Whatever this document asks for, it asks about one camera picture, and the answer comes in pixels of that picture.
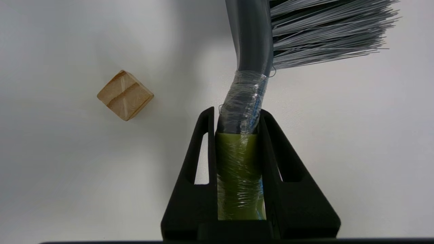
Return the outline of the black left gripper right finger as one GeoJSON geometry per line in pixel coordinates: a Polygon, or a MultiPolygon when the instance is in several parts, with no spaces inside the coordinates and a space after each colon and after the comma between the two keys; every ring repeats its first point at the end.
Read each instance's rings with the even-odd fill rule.
{"type": "Polygon", "coordinates": [[[262,110],[259,155],[265,213],[279,239],[336,238],[338,214],[274,117],[262,110]]]}

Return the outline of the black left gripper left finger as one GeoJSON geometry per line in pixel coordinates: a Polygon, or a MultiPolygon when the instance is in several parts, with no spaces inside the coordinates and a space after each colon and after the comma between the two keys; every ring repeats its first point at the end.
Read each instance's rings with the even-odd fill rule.
{"type": "Polygon", "coordinates": [[[197,240],[203,224],[217,221],[214,107],[197,119],[182,167],[161,221],[164,240],[197,240]],[[202,139],[208,134],[208,184],[195,184],[202,139]]]}

